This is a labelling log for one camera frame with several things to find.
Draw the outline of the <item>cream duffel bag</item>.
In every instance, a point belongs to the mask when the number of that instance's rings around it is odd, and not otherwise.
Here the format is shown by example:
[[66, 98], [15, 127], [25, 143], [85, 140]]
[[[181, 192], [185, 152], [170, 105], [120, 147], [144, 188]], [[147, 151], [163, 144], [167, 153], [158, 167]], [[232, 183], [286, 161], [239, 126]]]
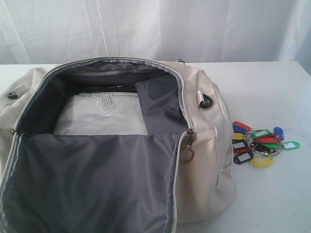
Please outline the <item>cream duffel bag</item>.
[[[54, 135], [81, 93], [137, 93], [147, 135]], [[179, 162], [187, 129], [194, 159]], [[173, 233], [236, 196], [218, 86], [177, 62], [100, 57], [33, 68], [0, 95], [3, 233]]]

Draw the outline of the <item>colourful key tag bunch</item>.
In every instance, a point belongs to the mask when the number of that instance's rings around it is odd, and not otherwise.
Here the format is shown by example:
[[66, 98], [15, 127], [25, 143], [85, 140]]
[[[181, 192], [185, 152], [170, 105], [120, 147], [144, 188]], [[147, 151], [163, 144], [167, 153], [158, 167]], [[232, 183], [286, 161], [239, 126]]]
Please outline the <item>colourful key tag bunch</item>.
[[241, 165], [250, 162], [255, 167], [266, 167], [274, 162], [274, 157], [284, 150], [300, 148], [296, 141], [284, 141], [284, 131], [280, 127], [253, 129], [250, 126], [234, 121], [232, 139], [233, 162]]

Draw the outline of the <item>white plastic packet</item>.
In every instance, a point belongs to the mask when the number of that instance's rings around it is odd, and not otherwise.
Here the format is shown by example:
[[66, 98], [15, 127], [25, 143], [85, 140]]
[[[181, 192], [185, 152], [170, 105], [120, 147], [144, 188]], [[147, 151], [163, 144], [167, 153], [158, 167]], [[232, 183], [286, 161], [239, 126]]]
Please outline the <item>white plastic packet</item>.
[[74, 95], [64, 106], [54, 135], [147, 135], [137, 93]]

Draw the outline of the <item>white backdrop curtain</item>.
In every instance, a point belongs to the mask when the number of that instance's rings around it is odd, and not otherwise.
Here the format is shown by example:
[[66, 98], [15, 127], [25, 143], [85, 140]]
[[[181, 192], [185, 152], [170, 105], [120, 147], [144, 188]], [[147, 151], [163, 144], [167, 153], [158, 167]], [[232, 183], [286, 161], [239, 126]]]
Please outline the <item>white backdrop curtain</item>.
[[311, 62], [308, 0], [3, 0], [3, 64], [99, 56]]

